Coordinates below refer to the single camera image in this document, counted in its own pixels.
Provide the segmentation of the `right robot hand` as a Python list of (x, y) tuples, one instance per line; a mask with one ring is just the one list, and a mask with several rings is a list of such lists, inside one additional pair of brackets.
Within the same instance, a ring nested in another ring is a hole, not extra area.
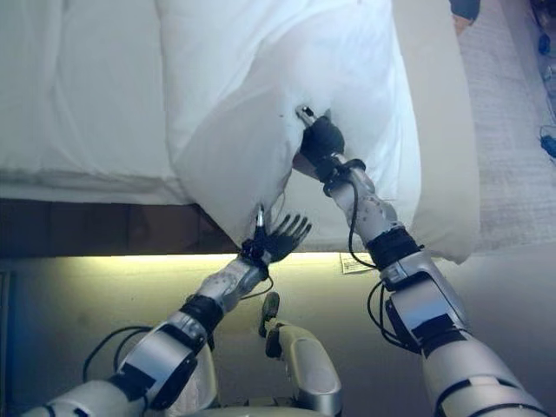
[(295, 114), (305, 126), (300, 153), (312, 165), (316, 166), (330, 156), (344, 153), (343, 134), (332, 122), (328, 110), (317, 116), (307, 105), (300, 105), (295, 108)]

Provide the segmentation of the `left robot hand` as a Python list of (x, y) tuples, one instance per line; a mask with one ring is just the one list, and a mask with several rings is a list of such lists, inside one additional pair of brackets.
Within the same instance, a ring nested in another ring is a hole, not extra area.
[(265, 208), (260, 205), (255, 216), (255, 231), (242, 244), (240, 257), (253, 265), (265, 267), (290, 255), (311, 231), (307, 217), (286, 215), (272, 231), (268, 232)]

